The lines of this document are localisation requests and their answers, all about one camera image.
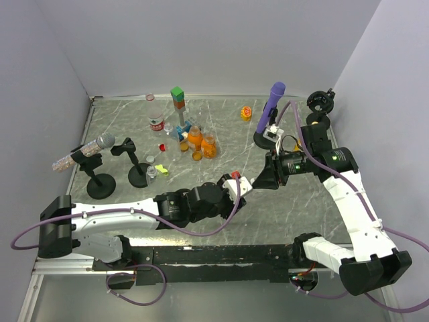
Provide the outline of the clear plastic bottle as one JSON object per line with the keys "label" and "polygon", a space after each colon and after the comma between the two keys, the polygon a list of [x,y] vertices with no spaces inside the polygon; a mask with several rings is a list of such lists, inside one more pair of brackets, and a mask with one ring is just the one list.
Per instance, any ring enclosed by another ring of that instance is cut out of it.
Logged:
{"label": "clear plastic bottle", "polygon": [[154,166],[149,165],[146,169],[145,177],[147,186],[152,186],[157,182],[158,170]]}

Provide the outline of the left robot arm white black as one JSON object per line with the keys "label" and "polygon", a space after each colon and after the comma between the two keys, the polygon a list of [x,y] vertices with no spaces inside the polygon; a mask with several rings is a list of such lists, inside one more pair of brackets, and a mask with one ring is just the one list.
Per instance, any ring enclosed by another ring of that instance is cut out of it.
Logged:
{"label": "left robot arm white black", "polygon": [[38,257],[61,258],[71,253],[92,256],[123,270],[132,262],[130,241],[107,233],[124,229],[176,229],[221,216],[231,219],[253,190],[249,180],[226,174],[216,182],[180,189],[134,203],[89,205],[57,197],[40,215]]}

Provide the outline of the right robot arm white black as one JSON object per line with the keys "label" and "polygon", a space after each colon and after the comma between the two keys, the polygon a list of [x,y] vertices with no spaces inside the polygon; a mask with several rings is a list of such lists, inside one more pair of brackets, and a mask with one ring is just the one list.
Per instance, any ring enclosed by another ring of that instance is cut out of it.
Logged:
{"label": "right robot arm white black", "polygon": [[407,251],[399,251],[386,234],[363,188],[357,163],[348,148],[334,148],[321,123],[301,127],[300,150],[282,148],[282,137],[266,131],[253,136],[267,150],[265,165],[254,189],[276,190],[291,175],[317,176],[335,202],[351,239],[352,250],[333,244],[319,233],[294,239],[290,256],[300,267],[314,262],[338,274],[352,295],[394,284],[411,266]]}

